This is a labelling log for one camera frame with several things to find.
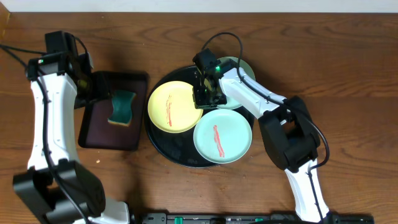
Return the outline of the yellow plate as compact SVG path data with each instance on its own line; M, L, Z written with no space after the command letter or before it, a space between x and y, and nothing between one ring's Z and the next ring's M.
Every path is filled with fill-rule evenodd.
M166 133L182 133L203 115L193 101L193 86L183 81L166 82L150 95L147 112L152 123Z

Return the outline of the green yellow sponge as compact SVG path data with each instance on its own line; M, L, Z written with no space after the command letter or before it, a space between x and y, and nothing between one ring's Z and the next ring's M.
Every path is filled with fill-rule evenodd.
M129 126L133 118L131 106L135 96L131 91L116 90L111 99L113 112L108 118L108 123Z

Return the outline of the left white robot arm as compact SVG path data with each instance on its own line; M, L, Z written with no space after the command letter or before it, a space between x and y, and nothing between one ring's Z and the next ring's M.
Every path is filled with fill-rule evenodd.
M76 151L74 110L109 95L92 67L89 53L71 51L33 58L25 67L35 103L34 143L13 188L40 223L130 222L127 203L105 196Z

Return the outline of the light blue plate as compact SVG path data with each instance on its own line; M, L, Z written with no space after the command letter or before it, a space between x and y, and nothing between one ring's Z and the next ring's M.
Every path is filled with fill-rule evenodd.
M227 164L247 153L252 143L252 129L246 118L236 111L213 110L195 126L193 143L204 159Z

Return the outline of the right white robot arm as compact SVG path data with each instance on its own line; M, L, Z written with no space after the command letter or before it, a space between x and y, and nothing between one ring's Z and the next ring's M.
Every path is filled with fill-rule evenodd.
M329 214L317 170L327 163L317 161L318 147L327 140L313 123L303 100L287 99L263 87L243 68L231 65L199 70L193 84L197 108L214 108L228 98L239 102L259 122L265 150L289 180L295 211L305 222L323 223Z

